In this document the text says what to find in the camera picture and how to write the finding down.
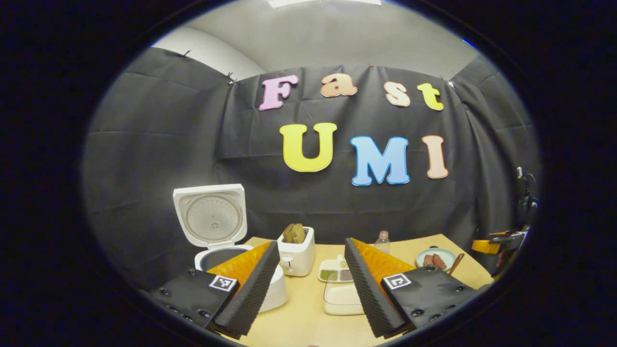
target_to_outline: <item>yellow letter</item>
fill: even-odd
[[[344,73],[334,73],[324,77],[321,82],[321,95],[326,98],[333,98],[339,95],[354,95],[358,88],[354,87],[350,75]]]
[[[444,153],[441,150],[441,144],[444,139],[441,136],[428,135],[422,137],[422,142],[426,143],[428,148],[428,161],[430,169],[426,175],[429,178],[444,178],[448,176],[448,170],[444,166]]]
[[[307,131],[306,125],[284,125],[279,130],[283,134],[283,160],[292,170],[316,172],[327,168],[332,162],[332,137],[336,124],[318,123],[313,129],[319,133],[319,155],[313,159],[307,159],[302,154],[302,134]]]
[[[425,83],[423,85],[418,86],[418,90],[422,92],[424,96],[424,102],[426,105],[435,111],[441,111],[444,109],[444,105],[441,102],[437,101],[437,95],[439,95],[439,90],[434,89],[430,83]]]
[[[400,83],[386,82],[384,89],[387,91],[386,99],[390,101],[392,105],[407,107],[411,105],[412,101],[409,99],[407,89]]]

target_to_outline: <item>pink letter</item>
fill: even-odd
[[[279,101],[278,95],[287,98],[291,92],[290,83],[298,83],[298,76],[290,75],[263,81],[265,90],[263,91],[263,103],[259,105],[259,110],[265,111],[281,107],[283,102]]]

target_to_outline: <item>seasoning tray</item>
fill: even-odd
[[[324,260],[319,264],[317,278],[322,282],[331,283],[350,283],[353,282],[351,271],[342,254],[339,254],[336,259]]]

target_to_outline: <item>ceiling light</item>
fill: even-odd
[[[274,7],[283,7],[287,5],[300,4],[302,2],[310,2],[317,0],[268,0],[268,3]],[[363,2],[365,4],[373,4],[373,5],[381,5],[381,0],[345,0],[345,1],[355,1],[355,2]]]

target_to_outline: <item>wooden table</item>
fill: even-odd
[[[253,237],[247,245],[258,246],[272,240]],[[390,243],[390,254],[416,266],[415,258],[424,249],[435,245],[454,254],[465,253],[452,276],[466,285],[478,289],[492,283],[491,275],[469,254],[444,235],[417,238]],[[330,316],[323,310],[323,291],[326,283],[317,279],[319,264],[326,259],[336,259],[344,254],[344,245],[316,245],[313,269],[305,277],[284,276],[289,301],[275,309],[257,315],[248,336],[240,342],[250,347],[342,347],[376,346],[395,339],[375,338],[366,315]]]

